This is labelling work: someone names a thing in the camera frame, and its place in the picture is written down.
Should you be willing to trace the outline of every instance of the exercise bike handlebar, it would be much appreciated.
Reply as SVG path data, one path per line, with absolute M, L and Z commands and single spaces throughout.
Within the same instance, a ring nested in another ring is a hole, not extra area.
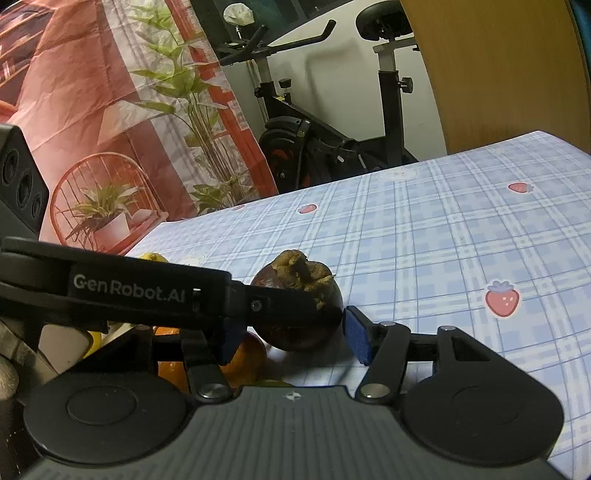
M 237 44 L 225 44 L 225 51 L 232 51 L 235 48 L 240 48 L 240 50 L 236 50 L 234 53 L 230 53 L 230 55 L 222 57 L 219 60 L 219 62 L 220 65 L 223 67 L 226 65 L 231 65 L 232 63 L 239 63 L 241 61 L 252 60 L 254 58 L 269 57 L 270 55 L 273 55 L 274 53 L 277 53 L 279 51 L 291 50 L 292 48 L 312 45 L 313 43 L 318 43 L 326 40 L 330 36 L 332 31 L 335 29 L 335 25 L 336 21 L 329 20 L 324 28 L 324 31 L 320 35 L 317 35 L 315 37 L 304 38 L 302 40 L 295 40 L 274 47 L 259 47 L 259 43 L 261 42 L 262 38 L 269 31 L 269 28 L 266 25 L 261 25 L 255 32 L 255 34 L 252 36 L 252 38 L 243 47 Z
M 246 43 L 246 45 L 244 45 L 244 48 L 240 49 L 236 53 L 231 53 L 230 55 L 220 59 L 220 65 L 224 67 L 226 65 L 231 65 L 232 63 L 250 60 L 252 58 L 251 53 L 253 50 L 255 50 L 255 48 L 258 47 L 259 42 L 268 31 L 269 27 L 266 25 L 261 25 L 252 38 Z
M 289 43 L 284 43 L 283 45 L 277 45 L 275 47 L 267 47 L 269 49 L 269 55 L 279 51 L 291 50 L 292 48 L 304 47 L 306 45 L 312 45 L 313 43 L 324 41 L 330 36 L 332 31 L 335 29 L 335 26 L 336 21 L 329 20 L 324 28 L 324 31 L 320 35 L 311 38 L 304 38 L 303 40 L 295 40 Z

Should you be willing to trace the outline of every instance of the tablecloth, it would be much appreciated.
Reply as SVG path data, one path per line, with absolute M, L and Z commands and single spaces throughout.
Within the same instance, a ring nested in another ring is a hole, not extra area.
M 249 282 L 285 249 L 336 274 L 345 304 L 414 332 L 455 325 L 551 388 L 565 423 L 551 463 L 591 471 L 591 157 L 543 132 L 181 222 L 130 255 L 228 270 Z M 365 367 L 341 335 L 272 351 L 268 375 L 344 384 Z M 430 365 L 409 366 L 409 381 Z

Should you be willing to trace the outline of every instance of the potted plant print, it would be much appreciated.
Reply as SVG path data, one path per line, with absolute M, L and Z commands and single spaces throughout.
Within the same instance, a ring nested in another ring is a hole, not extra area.
M 152 6 L 131 5 L 131 8 L 136 14 L 129 18 L 147 25 L 136 29 L 136 35 L 158 59 L 153 62 L 152 70 L 130 72 L 145 78 L 149 89 L 155 92 L 150 95 L 151 100 L 134 102 L 132 106 L 151 112 L 150 119 L 171 116 L 182 124 L 184 132 L 188 131 L 184 134 L 184 143 L 196 165 L 211 179 L 194 185 L 194 191 L 190 192 L 198 212 L 207 213 L 255 199 L 258 192 L 247 184 L 250 183 L 249 173 L 225 138 L 227 132 L 220 122 L 219 111 L 228 106 L 211 100 L 208 88 L 216 81 L 202 80 L 197 69 L 201 64 L 191 59 L 190 46 L 202 41 L 204 34 L 198 33 L 190 41 L 183 41 L 163 1 L 156 1 Z M 131 111 L 132 106 L 118 108 L 126 112 Z
M 82 189 L 86 201 L 78 203 L 71 210 L 78 219 L 70 234 L 66 237 L 80 241 L 86 247 L 93 236 L 97 250 L 109 250 L 129 236 L 128 205 L 132 196 L 143 187 L 130 185 L 96 186 L 94 189 Z

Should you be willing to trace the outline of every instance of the adjustment knob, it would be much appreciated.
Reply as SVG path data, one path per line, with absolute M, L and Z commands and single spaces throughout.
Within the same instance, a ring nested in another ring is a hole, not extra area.
M 279 80 L 279 86 L 281 88 L 290 88 L 291 87 L 291 79 L 281 79 L 281 80 Z
M 402 77 L 400 80 L 400 89 L 404 93 L 412 93 L 414 90 L 413 79 L 410 77 Z

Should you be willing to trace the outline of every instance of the white wall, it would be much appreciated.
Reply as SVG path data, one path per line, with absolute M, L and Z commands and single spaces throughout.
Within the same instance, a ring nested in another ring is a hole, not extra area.
M 275 44 L 319 35 L 331 18 L 337 25 L 324 42 L 269 58 L 271 74 L 276 81 L 292 78 L 294 103 L 357 140 L 384 134 L 378 56 L 372 49 L 381 42 L 362 39 L 355 28 L 357 14 L 373 3 L 375 0 L 353 0 L 309 21 Z M 419 160 L 446 155 L 439 114 L 421 54 L 411 47 L 402 48 L 396 51 L 396 62 L 400 76 L 412 77 L 414 82 L 414 93 L 402 94 L 406 148 Z M 246 66 L 240 64 L 232 68 L 231 72 L 227 68 L 225 71 L 257 135 L 262 119 L 253 102 Z

